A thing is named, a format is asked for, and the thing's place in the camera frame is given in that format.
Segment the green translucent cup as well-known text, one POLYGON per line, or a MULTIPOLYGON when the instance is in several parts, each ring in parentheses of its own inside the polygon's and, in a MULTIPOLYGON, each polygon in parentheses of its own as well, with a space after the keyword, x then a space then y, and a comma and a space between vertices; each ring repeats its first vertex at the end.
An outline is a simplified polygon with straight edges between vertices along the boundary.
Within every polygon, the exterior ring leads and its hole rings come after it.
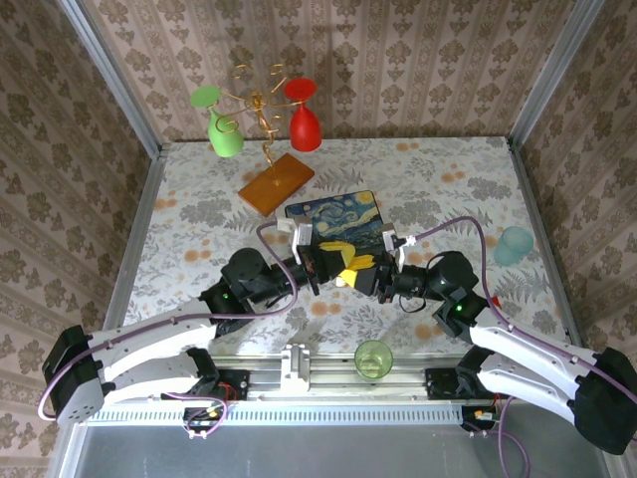
POLYGON ((367 381, 376 381, 387 376, 393 368, 393 353, 382 341, 369 340, 361 343, 354 353, 354 364, 358 375, 367 381))

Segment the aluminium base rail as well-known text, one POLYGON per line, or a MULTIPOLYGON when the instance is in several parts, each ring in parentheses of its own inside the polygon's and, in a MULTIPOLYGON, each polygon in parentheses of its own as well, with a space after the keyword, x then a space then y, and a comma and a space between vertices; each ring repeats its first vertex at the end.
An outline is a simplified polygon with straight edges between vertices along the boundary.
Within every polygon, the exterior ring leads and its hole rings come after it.
POLYGON ((250 373, 248 399, 255 402, 420 404, 427 400, 425 370, 453 367, 464 355, 413 353, 393 355, 389 374, 365 380, 354 354, 311 352, 293 344, 276 354, 213 357, 220 368, 250 373))

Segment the starry night mouse pad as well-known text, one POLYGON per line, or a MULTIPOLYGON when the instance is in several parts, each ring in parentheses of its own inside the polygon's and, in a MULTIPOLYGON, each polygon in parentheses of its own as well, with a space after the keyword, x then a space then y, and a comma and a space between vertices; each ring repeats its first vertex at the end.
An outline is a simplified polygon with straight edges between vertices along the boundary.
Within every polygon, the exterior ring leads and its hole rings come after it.
POLYGON ((384 250, 383 220, 370 190, 290 204, 285 214, 288 218, 307 216, 313 223, 314 243, 348 243, 358 255, 377 255, 384 250))

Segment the red plastic wine glass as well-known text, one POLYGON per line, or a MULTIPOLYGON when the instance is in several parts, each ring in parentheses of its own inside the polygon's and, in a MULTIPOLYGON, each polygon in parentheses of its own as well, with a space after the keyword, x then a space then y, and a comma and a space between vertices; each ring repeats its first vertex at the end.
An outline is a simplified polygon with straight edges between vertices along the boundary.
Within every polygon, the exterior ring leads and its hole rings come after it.
POLYGON ((290 80, 284 88, 285 95, 297 106, 290 123, 292 147, 301 152, 313 151, 321 145, 322 135, 317 116, 307 106, 317 86, 308 78, 290 80))

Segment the grey metal panel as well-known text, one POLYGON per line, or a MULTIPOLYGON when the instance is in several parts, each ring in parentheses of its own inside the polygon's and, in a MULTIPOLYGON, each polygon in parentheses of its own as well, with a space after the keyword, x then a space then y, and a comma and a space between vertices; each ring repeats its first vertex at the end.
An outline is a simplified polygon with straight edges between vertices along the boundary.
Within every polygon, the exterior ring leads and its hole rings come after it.
POLYGON ((516 419, 509 439, 444 426, 231 427, 189 439, 178 427, 90 430, 63 478, 610 478, 600 452, 563 426, 547 438, 516 419))

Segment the teal translucent cup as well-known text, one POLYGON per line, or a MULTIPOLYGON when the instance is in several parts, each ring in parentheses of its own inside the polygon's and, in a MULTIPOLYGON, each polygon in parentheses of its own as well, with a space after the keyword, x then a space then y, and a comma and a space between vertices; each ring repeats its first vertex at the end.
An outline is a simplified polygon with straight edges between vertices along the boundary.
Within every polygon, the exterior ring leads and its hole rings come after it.
POLYGON ((511 266, 520 262, 534 245, 533 235, 520 226, 505 229, 494 252, 496 262, 502 266, 511 266))

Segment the green plastic wine glass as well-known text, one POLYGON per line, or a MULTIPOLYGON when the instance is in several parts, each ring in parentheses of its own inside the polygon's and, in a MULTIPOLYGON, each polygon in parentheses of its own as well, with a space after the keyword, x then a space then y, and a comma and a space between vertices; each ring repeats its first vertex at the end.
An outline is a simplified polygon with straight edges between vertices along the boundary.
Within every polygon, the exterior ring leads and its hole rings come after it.
POLYGON ((232 157, 243 149, 244 139, 236 122, 216 110, 216 104, 220 97, 219 87, 203 86, 191 94, 190 104, 195 109, 208 111, 207 134, 216 154, 220 157, 232 157))

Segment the aluminium frame post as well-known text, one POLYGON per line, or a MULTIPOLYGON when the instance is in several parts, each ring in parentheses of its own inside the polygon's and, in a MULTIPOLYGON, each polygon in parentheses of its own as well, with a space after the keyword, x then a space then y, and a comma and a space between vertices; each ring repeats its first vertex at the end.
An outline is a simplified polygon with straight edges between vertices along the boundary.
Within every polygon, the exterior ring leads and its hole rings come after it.
POLYGON ((558 267, 550 248, 540 212, 534 198, 529 174, 523 161, 523 145, 530 137, 533 128, 546 110, 549 100, 574 61, 575 55, 585 40, 590 28, 603 8, 605 0, 577 0, 564 27, 562 28, 542 71, 537 77, 531 92, 507 136, 514 170, 530 216, 531 228, 536 239, 539 253, 546 268, 549 284, 553 291, 562 328, 569 341, 577 346, 582 344, 568 303, 558 267))
POLYGON ((163 177, 165 158, 159 138, 146 120, 84 0, 58 1, 150 158, 149 170, 106 312, 104 328, 109 330, 120 327, 125 320, 154 201, 163 177))

